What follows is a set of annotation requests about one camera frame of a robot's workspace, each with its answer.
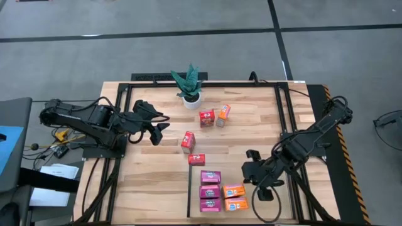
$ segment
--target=blue object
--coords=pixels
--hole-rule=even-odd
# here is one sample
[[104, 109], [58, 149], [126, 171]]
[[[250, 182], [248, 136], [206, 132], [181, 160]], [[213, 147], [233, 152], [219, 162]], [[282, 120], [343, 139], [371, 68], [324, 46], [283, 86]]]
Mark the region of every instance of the blue object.
[[3, 172], [23, 129], [23, 127], [18, 126], [0, 126], [0, 134], [7, 136], [7, 140], [0, 142], [0, 174]]
[[236, 205], [235, 204], [230, 204], [229, 205], [229, 210], [230, 211], [236, 210]]

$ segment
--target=white pot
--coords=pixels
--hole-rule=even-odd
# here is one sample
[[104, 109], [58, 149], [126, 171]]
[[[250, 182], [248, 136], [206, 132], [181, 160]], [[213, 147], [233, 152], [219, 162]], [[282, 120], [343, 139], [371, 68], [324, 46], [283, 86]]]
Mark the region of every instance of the white pot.
[[184, 106], [187, 109], [194, 110], [201, 106], [201, 92], [199, 92], [198, 94], [199, 94], [199, 98], [195, 102], [187, 102], [187, 100], [184, 99], [184, 97], [182, 97]]

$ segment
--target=green plant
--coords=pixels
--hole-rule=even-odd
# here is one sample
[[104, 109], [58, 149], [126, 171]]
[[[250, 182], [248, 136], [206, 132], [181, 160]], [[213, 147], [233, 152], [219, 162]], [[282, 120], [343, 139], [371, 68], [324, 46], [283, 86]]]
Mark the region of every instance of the green plant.
[[176, 72], [170, 71], [173, 78], [176, 80], [177, 87], [182, 91], [177, 93], [179, 97], [194, 97], [201, 91], [202, 81], [198, 81], [199, 67], [193, 68], [193, 65], [188, 66], [186, 79], [181, 78]]

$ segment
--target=red box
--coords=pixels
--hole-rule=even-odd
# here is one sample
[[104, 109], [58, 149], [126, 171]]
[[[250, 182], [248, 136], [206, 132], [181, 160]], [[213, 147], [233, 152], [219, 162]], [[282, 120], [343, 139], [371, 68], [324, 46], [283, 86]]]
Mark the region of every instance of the red box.
[[186, 132], [182, 141], [182, 149], [184, 153], [191, 154], [195, 146], [195, 136], [192, 132]]
[[188, 164], [193, 166], [204, 166], [205, 165], [205, 155], [204, 154], [189, 154]]
[[199, 115], [200, 115], [201, 128], [207, 127], [207, 126], [214, 126], [214, 122], [215, 122], [214, 110], [205, 110], [205, 111], [199, 112]]

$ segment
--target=wooden plank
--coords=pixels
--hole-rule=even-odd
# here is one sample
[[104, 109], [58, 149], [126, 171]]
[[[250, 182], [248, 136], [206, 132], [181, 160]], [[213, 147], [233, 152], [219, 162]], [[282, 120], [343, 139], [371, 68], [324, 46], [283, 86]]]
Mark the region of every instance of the wooden plank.
[[[101, 96], [113, 103], [119, 82], [104, 82]], [[289, 83], [291, 89], [308, 93], [304, 83]], [[263, 158], [269, 157], [271, 148], [278, 142], [281, 126], [273, 88], [271, 87], [212, 87], [203, 88], [201, 107], [197, 110], [184, 108], [176, 96], [177, 88], [136, 88], [131, 96], [130, 109], [138, 99], [149, 101], [155, 109], [171, 117], [171, 126], [163, 131], [159, 146], [152, 146], [149, 134], [137, 145], [129, 144], [121, 161], [113, 224], [125, 223], [261, 223], [251, 210], [252, 185], [246, 185], [249, 210], [238, 212], [200, 213], [198, 186], [200, 170], [220, 170], [223, 183], [241, 183], [241, 165], [247, 161], [245, 152], [256, 149]], [[313, 120], [310, 100], [291, 92], [298, 129], [306, 129]], [[222, 105], [232, 106], [229, 120], [224, 128], [200, 128], [198, 112], [213, 109], [217, 114]], [[191, 217], [187, 218], [188, 163], [180, 142], [185, 131], [195, 133], [197, 145], [194, 153], [205, 153], [207, 165], [194, 167], [192, 172]], [[74, 217], [81, 216], [82, 199], [89, 172], [94, 164], [85, 162], [80, 187], [74, 206]], [[103, 168], [101, 159], [89, 183], [85, 200], [87, 208], [96, 196]], [[329, 213], [337, 212], [328, 173], [318, 161], [311, 159], [307, 166], [310, 186], [318, 200], [328, 207]], [[291, 219], [287, 185], [278, 188], [283, 209], [281, 223], [296, 223]], [[104, 202], [102, 217], [106, 215]], [[256, 208], [264, 218], [270, 219], [278, 211], [278, 202], [256, 201]]]

